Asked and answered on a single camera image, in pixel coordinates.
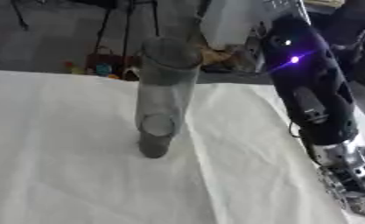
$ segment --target wire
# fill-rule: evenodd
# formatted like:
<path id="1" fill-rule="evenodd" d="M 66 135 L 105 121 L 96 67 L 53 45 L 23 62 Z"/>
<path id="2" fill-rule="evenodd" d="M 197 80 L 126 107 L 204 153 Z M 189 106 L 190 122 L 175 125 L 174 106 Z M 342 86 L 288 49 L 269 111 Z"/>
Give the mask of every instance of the wire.
<path id="1" fill-rule="evenodd" d="M 295 137 L 295 138 L 300 138 L 300 136 L 296 136 L 294 135 L 294 133 L 292 133 L 292 125 L 294 124 L 294 122 L 290 122 L 290 124 L 288 125 L 288 133 L 290 133 L 290 136 Z"/>

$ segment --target black stand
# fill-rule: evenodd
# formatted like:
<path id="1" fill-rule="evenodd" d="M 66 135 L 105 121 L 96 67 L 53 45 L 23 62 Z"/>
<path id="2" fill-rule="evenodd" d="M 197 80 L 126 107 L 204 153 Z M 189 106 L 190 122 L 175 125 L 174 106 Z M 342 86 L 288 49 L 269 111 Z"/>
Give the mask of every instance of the black stand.
<path id="1" fill-rule="evenodd" d="M 11 0 L 11 5 L 13 7 L 13 10 L 16 12 L 16 15 L 18 16 L 18 23 L 23 28 L 23 30 L 28 31 L 29 26 L 23 19 L 23 15 L 21 14 L 20 9 L 18 8 L 18 2 L 17 0 Z"/>
<path id="2" fill-rule="evenodd" d="M 103 39 L 103 35 L 104 35 L 104 31 L 107 28 L 107 24 L 109 23 L 109 18 L 110 18 L 110 14 L 111 11 L 113 9 L 108 8 L 106 9 L 105 13 L 104 13 L 104 18 L 103 18 L 103 22 L 102 22 L 102 27 L 101 29 L 98 31 L 98 39 L 96 40 L 96 44 L 95 44 L 95 49 L 94 49 L 94 53 L 98 53 L 99 50 L 99 45 L 101 44 L 101 41 Z"/>
<path id="3" fill-rule="evenodd" d="M 129 0 L 128 13 L 126 14 L 126 26 L 125 26 L 125 37 L 123 39 L 123 71 L 126 68 L 127 64 L 127 53 L 128 53 L 128 44 L 129 44 L 129 36 L 130 36 L 130 19 L 133 15 L 136 6 L 139 4 L 151 4 L 152 5 L 152 14 L 155 25 L 155 34 L 158 37 L 159 34 L 159 25 L 158 25 L 158 0 L 150 0 L 150 1 L 142 1 L 138 2 L 137 0 Z"/>

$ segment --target blue led light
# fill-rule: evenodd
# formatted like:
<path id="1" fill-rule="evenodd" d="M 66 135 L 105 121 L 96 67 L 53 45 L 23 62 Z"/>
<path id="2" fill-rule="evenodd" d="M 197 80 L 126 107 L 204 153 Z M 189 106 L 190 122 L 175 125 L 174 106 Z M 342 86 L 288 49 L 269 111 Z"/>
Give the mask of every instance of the blue led light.
<path id="1" fill-rule="evenodd" d="M 292 58 L 291 58 L 290 62 L 291 62 L 292 64 L 297 64 L 297 63 L 299 62 L 299 60 L 300 60 L 300 58 L 299 58 L 299 57 L 294 56 L 294 57 L 292 57 Z"/>

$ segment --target floor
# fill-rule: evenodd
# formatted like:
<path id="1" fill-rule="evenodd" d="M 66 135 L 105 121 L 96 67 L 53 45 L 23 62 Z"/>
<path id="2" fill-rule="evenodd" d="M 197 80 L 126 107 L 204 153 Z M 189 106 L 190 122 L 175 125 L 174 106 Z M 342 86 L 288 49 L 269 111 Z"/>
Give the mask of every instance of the floor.
<path id="1" fill-rule="evenodd" d="M 197 0 L 158 0 L 163 36 L 185 38 L 190 29 Z M 95 46 L 104 10 L 67 0 L 20 0 L 29 31 L 18 25 L 9 0 L 0 0 L 0 70 L 65 73 L 65 61 L 82 67 Z M 116 54 L 122 51 L 126 3 L 114 10 L 102 45 Z M 132 19 L 129 53 L 154 35 L 151 7 L 139 6 Z"/>

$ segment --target clear drinking glass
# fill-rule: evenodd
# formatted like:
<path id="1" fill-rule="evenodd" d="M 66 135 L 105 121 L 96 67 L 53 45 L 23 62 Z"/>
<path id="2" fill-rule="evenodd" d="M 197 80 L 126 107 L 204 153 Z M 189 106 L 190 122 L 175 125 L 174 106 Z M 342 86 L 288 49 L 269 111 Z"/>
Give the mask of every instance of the clear drinking glass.
<path id="1" fill-rule="evenodd" d="M 172 38 L 151 38 L 143 45 L 136 125 L 140 151 L 161 158 L 179 133 L 202 61 L 198 49 Z"/>

